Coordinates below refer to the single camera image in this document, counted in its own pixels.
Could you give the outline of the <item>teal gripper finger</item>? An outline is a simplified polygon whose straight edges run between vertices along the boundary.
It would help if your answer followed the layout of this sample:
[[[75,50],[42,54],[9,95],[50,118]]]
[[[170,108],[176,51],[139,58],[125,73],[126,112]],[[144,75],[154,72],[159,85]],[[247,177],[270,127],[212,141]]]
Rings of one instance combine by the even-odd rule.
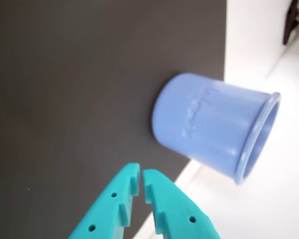
[[[139,195],[140,165],[128,163],[110,181],[70,234],[70,239],[122,239]]]
[[[143,181],[157,235],[165,239],[220,238],[209,217],[163,173],[146,169]]]

